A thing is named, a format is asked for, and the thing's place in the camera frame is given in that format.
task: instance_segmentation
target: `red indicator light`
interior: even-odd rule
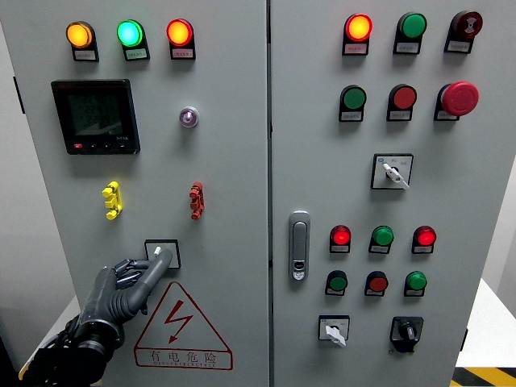
[[[475,109],[480,94],[473,83],[458,81],[449,85],[441,94],[443,109],[460,117]]]
[[[369,39],[372,32],[372,20],[366,14],[354,14],[346,21],[346,35],[355,42]]]
[[[459,12],[451,21],[451,26],[461,39],[473,39],[482,29],[483,20],[478,12]]]
[[[394,105],[398,109],[410,109],[416,103],[416,91],[409,86],[403,86],[396,91],[393,97]]]
[[[431,246],[437,240],[437,235],[432,227],[421,226],[415,231],[415,239],[420,246]]]
[[[186,46],[194,36],[190,23],[184,19],[175,19],[167,26],[167,37],[174,46]]]
[[[331,230],[331,240],[339,246],[348,244],[352,239],[352,232],[346,226],[336,226]]]
[[[372,280],[370,283],[369,283],[369,288],[373,291],[373,292],[383,292],[384,290],[387,289],[387,286],[389,285],[389,283],[387,282],[387,280],[385,278],[375,278],[374,280]]]

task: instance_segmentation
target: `emergency stop button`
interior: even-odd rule
[[[458,121],[459,117],[471,113],[480,98],[473,83],[458,81],[445,85],[437,97],[435,121]]]

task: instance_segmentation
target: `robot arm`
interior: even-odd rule
[[[23,374],[27,386],[87,386],[101,379],[114,350],[124,342],[123,324],[139,310],[170,265],[172,254],[154,261],[124,260],[103,268],[82,312],[51,338]],[[145,273],[133,269],[145,269]]]

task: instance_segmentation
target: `green indicator light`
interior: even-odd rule
[[[116,30],[120,43],[126,47],[134,47],[141,43],[144,38],[144,30],[138,22],[125,20],[119,24]]]
[[[345,278],[342,278],[342,277],[336,277],[336,278],[333,278],[331,281],[330,281],[330,287],[335,291],[335,292],[340,292],[344,289],[347,288],[347,281]]]
[[[410,14],[402,22],[402,32],[407,38],[417,38],[427,29],[427,20],[421,14]]]
[[[348,109],[358,109],[365,104],[365,93],[361,89],[350,89],[344,95],[344,105]]]
[[[394,240],[393,230],[388,226],[380,226],[372,232],[372,240],[380,246],[388,246]]]
[[[407,276],[406,284],[413,290],[421,290],[427,286],[427,277],[421,272],[413,272]]]

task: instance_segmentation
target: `electrical hazard warning sign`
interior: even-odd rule
[[[139,367],[233,369],[233,353],[178,282],[171,282],[135,345]]]

